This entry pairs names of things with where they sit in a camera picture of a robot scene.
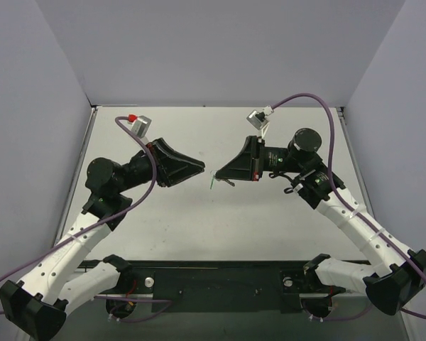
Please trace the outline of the green key tag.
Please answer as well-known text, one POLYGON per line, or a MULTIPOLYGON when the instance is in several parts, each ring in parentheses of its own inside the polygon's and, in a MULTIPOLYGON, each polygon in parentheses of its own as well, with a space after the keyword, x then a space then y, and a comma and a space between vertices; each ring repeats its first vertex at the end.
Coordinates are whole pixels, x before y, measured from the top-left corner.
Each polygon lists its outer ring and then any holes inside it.
POLYGON ((210 181, 210 185, 209 185, 209 189, 211 190, 212 189, 212 187, 213 187, 213 185, 214 185, 214 182, 215 182, 215 177, 214 177, 214 175, 212 175, 212 178, 211 178, 211 181, 210 181))

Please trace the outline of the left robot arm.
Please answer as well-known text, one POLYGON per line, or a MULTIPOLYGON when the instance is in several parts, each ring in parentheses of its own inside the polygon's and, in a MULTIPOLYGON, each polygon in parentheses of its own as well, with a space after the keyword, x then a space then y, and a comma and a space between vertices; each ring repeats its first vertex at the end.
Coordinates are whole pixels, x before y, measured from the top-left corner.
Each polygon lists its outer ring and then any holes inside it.
POLYGON ((6 281, 0 288, 5 317, 34 340, 51 340, 68 315, 96 295, 109 289, 128 290, 133 280, 131 265, 115 255, 77 278, 70 276, 136 206, 123 195, 125 191, 145 183, 169 188, 204 169, 204 162, 178 153, 162 138, 145 145, 123 165, 108 158, 94 159, 85 183, 91 194, 55 250, 19 281, 6 281))

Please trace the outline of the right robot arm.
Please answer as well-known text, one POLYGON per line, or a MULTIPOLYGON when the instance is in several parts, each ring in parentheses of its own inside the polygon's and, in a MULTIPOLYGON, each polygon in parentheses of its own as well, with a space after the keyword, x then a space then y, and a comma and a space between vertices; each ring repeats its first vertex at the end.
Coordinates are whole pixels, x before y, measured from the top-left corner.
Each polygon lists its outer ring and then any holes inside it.
POLYGON ((294 173, 288 191, 333 222, 369 262, 355 264, 320 254, 305 264, 304 285, 312 291, 333 286, 362 293, 382 313, 395 315, 425 287, 426 251, 413 251, 391 236, 340 178, 328 174, 317 153, 321 145, 321 136, 310 128, 297 130, 285 148, 268 147, 260 136, 248 136, 239 154, 214 177, 232 184, 258 181, 265 172, 271 178, 294 173))

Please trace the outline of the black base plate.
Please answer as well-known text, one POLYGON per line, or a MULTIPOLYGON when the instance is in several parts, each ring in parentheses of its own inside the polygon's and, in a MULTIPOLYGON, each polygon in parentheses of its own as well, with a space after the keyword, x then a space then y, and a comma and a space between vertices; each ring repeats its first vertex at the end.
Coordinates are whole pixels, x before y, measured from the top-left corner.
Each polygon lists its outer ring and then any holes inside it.
POLYGON ((170 313, 298 313, 305 301, 332 302, 339 288, 310 288, 303 261, 131 261, 131 277, 110 294, 172 301, 170 313))

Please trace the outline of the silver key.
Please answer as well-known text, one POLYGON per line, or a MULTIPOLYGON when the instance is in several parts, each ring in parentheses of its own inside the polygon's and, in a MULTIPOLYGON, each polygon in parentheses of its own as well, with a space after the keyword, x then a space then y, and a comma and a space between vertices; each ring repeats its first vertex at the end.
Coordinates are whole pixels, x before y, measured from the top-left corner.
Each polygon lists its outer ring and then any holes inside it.
POLYGON ((227 183, 228 185, 230 185, 230 186, 232 186, 232 187, 235 187, 235 183, 231 182, 231 181, 230 181, 230 180, 228 180, 228 179, 221 179, 221 181, 223 181, 223 182, 227 183))

